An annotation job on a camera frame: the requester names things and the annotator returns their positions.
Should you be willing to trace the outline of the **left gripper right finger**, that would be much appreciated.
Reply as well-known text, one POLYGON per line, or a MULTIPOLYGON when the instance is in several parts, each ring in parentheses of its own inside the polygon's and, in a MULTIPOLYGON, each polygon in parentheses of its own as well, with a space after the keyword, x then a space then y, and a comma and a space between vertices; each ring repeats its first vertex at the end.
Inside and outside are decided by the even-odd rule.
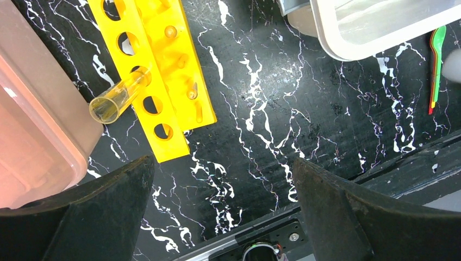
POLYGON ((293 178, 316 260, 460 260, 460 213, 400 201, 297 159, 293 178))

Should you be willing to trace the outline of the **yellow test tube rack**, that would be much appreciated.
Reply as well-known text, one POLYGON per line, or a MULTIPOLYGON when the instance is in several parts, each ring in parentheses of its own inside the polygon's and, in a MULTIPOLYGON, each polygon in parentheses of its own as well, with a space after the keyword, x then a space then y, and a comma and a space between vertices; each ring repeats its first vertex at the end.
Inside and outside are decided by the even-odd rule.
POLYGON ((181 1, 115 1, 119 15, 90 1, 107 49, 124 79, 150 69, 151 83, 134 99, 135 113, 160 163, 186 156, 184 132, 216 122, 181 1))

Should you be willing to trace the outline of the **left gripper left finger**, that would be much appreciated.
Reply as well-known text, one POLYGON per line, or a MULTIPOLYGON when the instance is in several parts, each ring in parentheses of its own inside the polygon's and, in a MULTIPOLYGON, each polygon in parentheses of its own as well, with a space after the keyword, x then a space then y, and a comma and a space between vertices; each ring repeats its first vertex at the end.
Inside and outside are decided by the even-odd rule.
POLYGON ((154 163, 143 156, 59 194, 1 209, 1 260, 131 260, 154 163))

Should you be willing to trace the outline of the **beige plastic bin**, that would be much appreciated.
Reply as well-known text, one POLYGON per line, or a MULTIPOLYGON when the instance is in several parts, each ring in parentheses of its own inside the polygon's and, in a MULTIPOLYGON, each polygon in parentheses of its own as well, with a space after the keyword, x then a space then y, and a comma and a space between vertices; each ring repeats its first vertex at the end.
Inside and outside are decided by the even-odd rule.
POLYGON ((460 19, 460 1, 278 1, 282 16, 340 61, 365 59, 460 19))

